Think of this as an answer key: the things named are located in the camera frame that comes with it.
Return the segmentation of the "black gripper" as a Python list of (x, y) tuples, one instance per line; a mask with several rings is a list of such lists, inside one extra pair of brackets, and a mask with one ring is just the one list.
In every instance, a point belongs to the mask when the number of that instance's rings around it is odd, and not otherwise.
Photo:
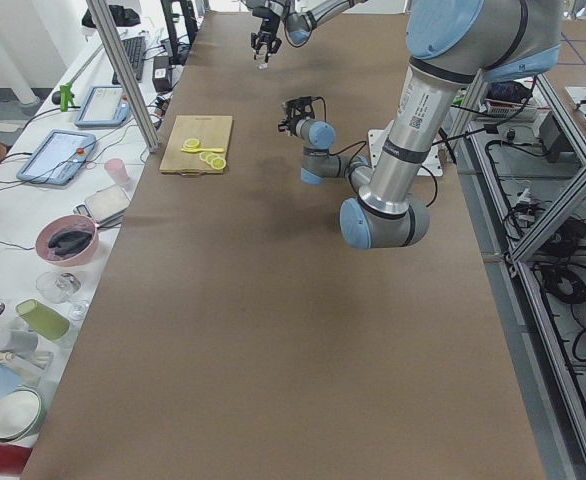
[(259, 56), (262, 48), (262, 36), (270, 35), (267, 56), (275, 55), (281, 46), (281, 39), (276, 35), (284, 15), (283, 4), (262, 4), (252, 9), (252, 15), (261, 19), (258, 33), (250, 34), (250, 44), (254, 56)]
[(287, 100), (283, 105), (285, 119), (278, 123), (279, 132), (292, 134), (301, 121), (314, 118), (313, 97), (298, 97)]

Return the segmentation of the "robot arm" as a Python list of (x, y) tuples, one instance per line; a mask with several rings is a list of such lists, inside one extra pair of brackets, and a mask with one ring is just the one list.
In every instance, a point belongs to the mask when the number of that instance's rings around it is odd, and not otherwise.
[(298, 12), (294, 1), (244, 1), (250, 13), (261, 20), (257, 32), (250, 35), (250, 46), (255, 60), (269, 62), (275, 55), (282, 39), (278, 37), (283, 27), (284, 38), (294, 48), (304, 46), (320, 25), (351, 9), (359, 1), (321, 1), (314, 8)]
[(477, 75), (489, 83), (532, 77), (558, 60), (564, 19), (560, 1), (418, 1), (409, 14), (408, 70), (376, 166), (329, 152), (335, 132), (309, 114), (288, 113), (278, 128), (304, 143), (301, 178), (335, 175), (356, 192), (340, 208), (340, 229), (353, 248), (417, 243), (429, 212), (410, 187), (458, 91)]

